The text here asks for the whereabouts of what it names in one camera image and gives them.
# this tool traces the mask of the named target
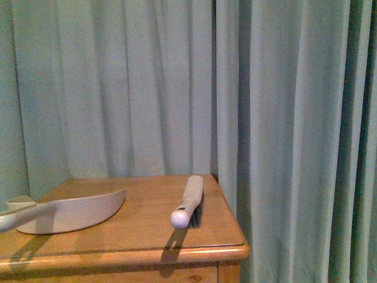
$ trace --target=curtain fold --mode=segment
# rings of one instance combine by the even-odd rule
[[[0,211],[3,211],[6,200],[29,193],[10,1],[0,2],[0,145]]]
[[[242,282],[377,281],[375,1],[3,1],[0,210],[212,173]]]

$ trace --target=dustpan handle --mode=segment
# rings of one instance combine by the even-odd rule
[[[0,233],[33,221],[45,213],[51,213],[55,208],[54,203],[42,203],[40,205],[35,203],[25,208],[4,212],[0,214]]]

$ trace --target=drawer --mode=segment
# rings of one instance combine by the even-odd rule
[[[38,274],[18,274],[16,277],[5,279],[1,282],[16,283],[78,283],[78,282],[93,282],[93,283],[113,283],[113,282],[155,282],[155,283],[216,283],[217,282],[217,267],[212,266],[198,266],[192,267],[190,265],[180,266],[161,266],[161,267],[141,267],[122,270],[119,268],[102,269],[102,270],[80,270],[77,271],[48,271]]]

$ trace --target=white brush handle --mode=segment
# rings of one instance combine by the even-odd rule
[[[187,180],[183,192],[182,203],[170,215],[170,223],[174,228],[186,228],[195,208],[200,204],[203,195],[203,178],[191,176]]]

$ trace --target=wooden nightstand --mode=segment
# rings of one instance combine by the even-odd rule
[[[181,202],[188,176],[64,182],[38,202],[122,188],[127,188],[127,198],[107,221],[80,231],[0,234],[0,280],[239,282],[239,263],[249,246],[216,180],[202,176],[201,227],[180,230],[171,227],[170,213]]]

